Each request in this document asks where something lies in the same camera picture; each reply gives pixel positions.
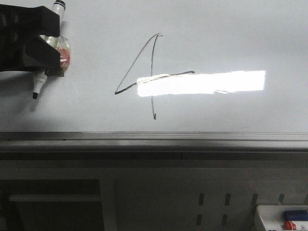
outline clear plastic bag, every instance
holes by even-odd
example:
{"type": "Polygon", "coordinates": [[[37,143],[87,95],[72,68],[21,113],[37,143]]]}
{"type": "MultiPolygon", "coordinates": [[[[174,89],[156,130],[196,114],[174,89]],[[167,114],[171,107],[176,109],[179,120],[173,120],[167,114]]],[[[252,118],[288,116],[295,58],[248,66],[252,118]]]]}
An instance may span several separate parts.
{"type": "Polygon", "coordinates": [[[64,77],[64,72],[68,69],[71,62],[71,47],[69,40],[60,36],[55,49],[60,53],[60,69],[47,70],[48,76],[64,77]]]}

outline white surface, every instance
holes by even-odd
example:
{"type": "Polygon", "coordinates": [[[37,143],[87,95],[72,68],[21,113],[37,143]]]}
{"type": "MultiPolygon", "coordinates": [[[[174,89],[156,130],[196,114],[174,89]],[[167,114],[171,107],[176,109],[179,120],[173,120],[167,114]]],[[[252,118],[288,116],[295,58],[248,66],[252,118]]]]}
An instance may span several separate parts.
{"type": "MultiPolygon", "coordinates": [[[[53,0],[2,0],[52,7],[53,0]]],[[[72,63],[38,101],[32,76],[0,74],[0,131],[308,131],[308,1],[66,0],[72,63]],[[114,95],[132,61],[161,32],[154,75],[266,71],[263,91],[114,95]]],[[[152,43],[122,85],[150,75],[152,43]]]]}
{"type": "Polygon", "coordinates": [[[255,217],[256,229],[257,231],[282,231],[284,211],[307,209],[307,205],[258,205],[255,217]]]}

